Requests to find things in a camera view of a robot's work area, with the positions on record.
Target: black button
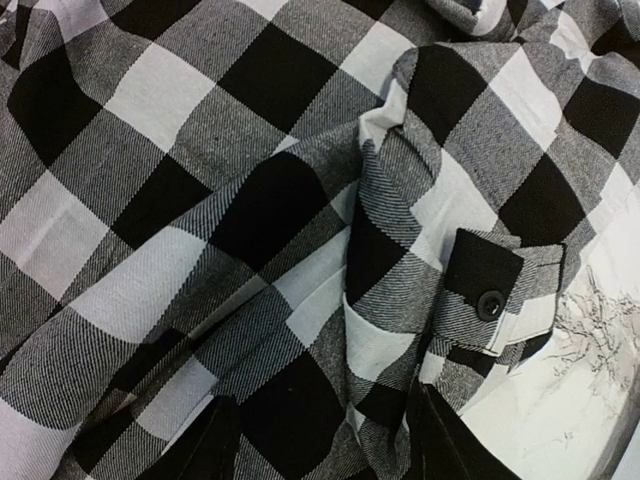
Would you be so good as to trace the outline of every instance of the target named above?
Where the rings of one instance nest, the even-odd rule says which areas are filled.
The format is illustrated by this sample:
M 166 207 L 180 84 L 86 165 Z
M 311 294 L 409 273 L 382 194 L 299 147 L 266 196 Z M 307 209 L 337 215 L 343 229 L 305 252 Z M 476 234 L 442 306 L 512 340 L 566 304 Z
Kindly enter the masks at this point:
M 486 292 L 478 300 L 478 317 L 483 322 L 493 322 L 500 316 L 505 304 L 504 295 L 499 291 L 491 290 Z

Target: wrinkled fabric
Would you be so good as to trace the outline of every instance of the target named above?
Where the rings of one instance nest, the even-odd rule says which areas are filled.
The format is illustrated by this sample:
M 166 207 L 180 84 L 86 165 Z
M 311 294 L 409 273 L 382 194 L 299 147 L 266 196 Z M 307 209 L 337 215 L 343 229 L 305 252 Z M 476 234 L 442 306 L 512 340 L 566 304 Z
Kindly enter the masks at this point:
M 545 344 L 640 179 L 640 7 L 389 3 L 2 13 L 0 478 L 219 436 L 227 477 L 418 478 L 412 392 Z

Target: white square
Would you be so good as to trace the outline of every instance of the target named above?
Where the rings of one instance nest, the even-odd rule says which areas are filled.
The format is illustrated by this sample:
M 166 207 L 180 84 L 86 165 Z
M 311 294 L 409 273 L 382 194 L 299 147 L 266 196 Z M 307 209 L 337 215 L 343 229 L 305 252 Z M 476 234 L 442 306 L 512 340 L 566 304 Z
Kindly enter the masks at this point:
M 375 382 L 378 376 L 409 348 L 415 335 L 388 332 L 362 318 L 343 300 L 347 337 L 347 364 L 364 380 Z
M 411 252 L 436 270 L 449 262 L 458 228 L 491 231 L 498 215 L 446 150 L 436 183 L 412 207 L 423 229 Z
M 327 320 L 342 305 L 344 274 L 342 268 L 305 299 L 287 319 L 287 326 L 309 348 Z
M 206 242 L 166 227 L 70 306 L 103 332 L 141 343 L 198 262 Z
M 65 43 L 109 19 L 100 0 L 40 0 L 35 8 L 53 12 Z
M 632 190 L 633 183 L 627 172 L 619 163 L 616 163 L 600 192 L 602 201 L 587 215 L 589 223 L 597 234 L 604 232 L 615 214 L 622 210 Z
M 393 64 L 415 45 L 385 24 L 377 22 L 344 60 L 340 69 L 381 96 Z
M 544 150 L 556 138 L 562 107 L 544 86 L 520 48 L 489 84 L 514 117 Z
M 267 20 L 272 20 L 289 0 L 239 0 L 245 5 L 251 7 Z
M 577 58 L 584 73 L 589 71 L 591 63 L 598 58 L 591 52 L 591 48 L 582 35 L 582 30 L 576 22 L 564 12 L 558 17 L 558 28 L 551 35 L 549 43 L 562 49 L 564 56 L 571 60 Z
M 292 310 L 347 263 L 349 227 L 341 230 L 331 240 L 282 275 L 273 284 Z
M 540 0 L 542 4 L 547 7 L 547 10 L 551 10 L 552 8 L 557 7 L 565 0 Z
M 218 378 L 191 357 L 142 411 L 138 425 L 154 437 L 170 441 L 216 383 Z
M 214 86 L 210 78 L 152 43 L 105 108 L 168 152 L 193 109 Z
M 0 224 L 0 251 L 60 300 L 108 230 L 47 171 Z

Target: black and white plaid shirt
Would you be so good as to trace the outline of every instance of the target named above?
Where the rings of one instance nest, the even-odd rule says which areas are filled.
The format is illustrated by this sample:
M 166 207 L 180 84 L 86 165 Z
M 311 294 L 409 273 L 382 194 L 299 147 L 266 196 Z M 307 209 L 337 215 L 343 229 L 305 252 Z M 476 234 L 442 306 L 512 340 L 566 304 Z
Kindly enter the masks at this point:
M 0 479 L 427 478 L 416 392 L 540 349 L 640 180 L 638 39 L 634 0 L 0 0 Z

